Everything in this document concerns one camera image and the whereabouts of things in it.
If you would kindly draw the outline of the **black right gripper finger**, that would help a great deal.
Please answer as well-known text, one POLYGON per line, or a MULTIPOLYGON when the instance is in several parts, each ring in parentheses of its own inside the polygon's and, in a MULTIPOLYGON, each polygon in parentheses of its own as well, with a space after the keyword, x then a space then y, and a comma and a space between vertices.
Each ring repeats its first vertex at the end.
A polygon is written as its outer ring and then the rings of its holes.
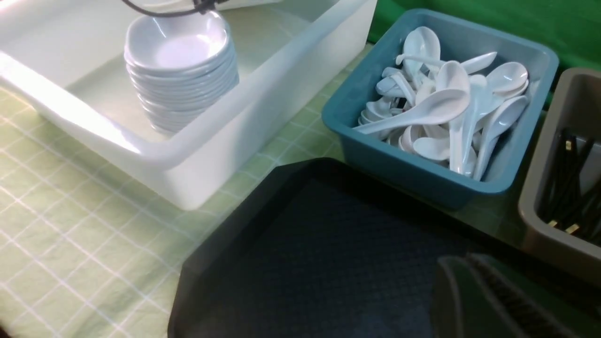
POLYGON ((431 306, 436 338, 598 338, 600 319, 569 288, 491 257, 437 259, 431 306))

